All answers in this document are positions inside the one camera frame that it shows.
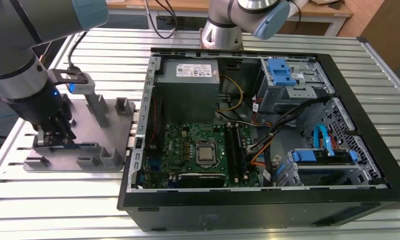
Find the gray power supply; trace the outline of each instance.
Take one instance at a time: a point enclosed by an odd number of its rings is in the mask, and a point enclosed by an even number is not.
[[[157,78],[157,85],[162,90],[167,123],[214,121],[221,90],[217,60],[167,60],[163,75]]]

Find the aluminum table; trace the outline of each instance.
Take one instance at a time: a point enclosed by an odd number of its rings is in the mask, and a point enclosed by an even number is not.
[[[78,36],[68,37],[52,67],[66,69]],[[369,43],[357,38],[243,36],[247,50],[331,54],[400,164],[400,80]],[[199,33],[161,39],[151,30],[94,29],[72,61],[96,80],[107,99],[127,97],[141,107],[151,47],[198,48]],[[339,227],[143,232],[118,210],[122,172],[34,173],[23,169],[34,129],[22,119],[0,150],[0,240],[11,239],[279,239],[400,240],[400,209],[381,211]]]

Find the blue plastic latch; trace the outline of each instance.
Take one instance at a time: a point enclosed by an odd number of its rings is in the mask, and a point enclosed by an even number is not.
[[[269,58],[269,71],[273,75],[273,82],[279,86],[295,86],[297,80],[291,75],[291,68],[283,59]]]
[[[283,171],[283,169],[286,169],[286,164],[285,164],[285,163],[282,163],[282,165],[281,165],[278,171],[275,172],[275,175],[279,175],[281,172]]]
[[[294,158],[294,162],[299,162],[302,160],[301,154],[298,151],[293,152],[293,158]]]
[[[313,150],[299,150],[298,154],[302,162],[318,162],[317,155]]]
[[[351,159],[353,159],[353,163],[358,163],[358,161],[359,161],[359,156],[358,156],[358,153],[357,153],[357,151],[355,150],[351,150],[350,151],[350,156],[351,156]]]

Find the wooden table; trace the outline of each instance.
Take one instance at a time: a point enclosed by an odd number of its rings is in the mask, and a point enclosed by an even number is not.
[[[179,17],[209,17],[210,0],[169,0],[175,13]],[[154,29],[153,24],[158,26],[158,16],[170,16],[170,13],[163,9],[155,0],[149,0],[153,21],[149,21],[150,29]],[[111,14],[146,15],[145,0],[126,0],[126,2],[109,3]],[[330,23],[326,31],[326,36],[335,37],[349,18],[354,16],[353,11],[346,4],[339,10],[329,7],[329,5],[319,5],[309,2],[302,9],[302,21],[315,23]],[[298,14],[287,19],[289,21],[298,21]]]

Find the black cable on table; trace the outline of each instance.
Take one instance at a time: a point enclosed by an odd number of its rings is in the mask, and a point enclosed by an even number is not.
[[[298,10],[299,10],[297,26],[295,26],[294,31],[290,33],[290,34],[295,34],[295,32],[298,31],[298,29],[301,28],[301,25],[302,25],[302,16],[303,16],[303,13],[302,13],[301,6],[295,3],[295,0],[289,0],[289,2],[294,3],[295,6],[297,6],[297,8],[298,8]]]
[[[174,19],[175,19],[175,30],[178,30],[178,29],[179,29],[179,20],[178,20],[178,17],[177,17],[177,14],[175,14],[173,5],[170,4],[170,1],[166,0],[166,3],[167,3],[167,5],[169,5],[169,7],[171,8],[171,10],[163,5],[163,3],[162,3],[159,0],[155,0],[155,1],[157,1],[158,4],[166,9],[166,11],[171,14],[171,16],[174,17]],[[149,18],[150,18],[151,25],[153,25],[153,28],[154,28],[155,33],[158,34],[158,36],[159,36],[162,39],[170,39],[170,38],[175,35],[175,32],[173,31],[171,34],[170,34],[169,36],[163,36],[163,35],[159,33],[158,26],[155,26],[155,23],[154,23],[154,17],[153,17],[151,10],[150,10],[149,0],[145,0],[145,3],[146,3],[147,15],[149,15]]]
[[[70,65],[70,68],[74,68],[75,67],[75,64],[72,62],[72,56],[74,56],[74,53],[75,53],[75,50],[82,42],[82,40],[86,38],[88,34],[88,31],[86,31],[82,36],[79,37],[78,41],[75,42],[75,45],[72,46],[71,50],[70,50],[70,53],[68,53],[68,65]]]

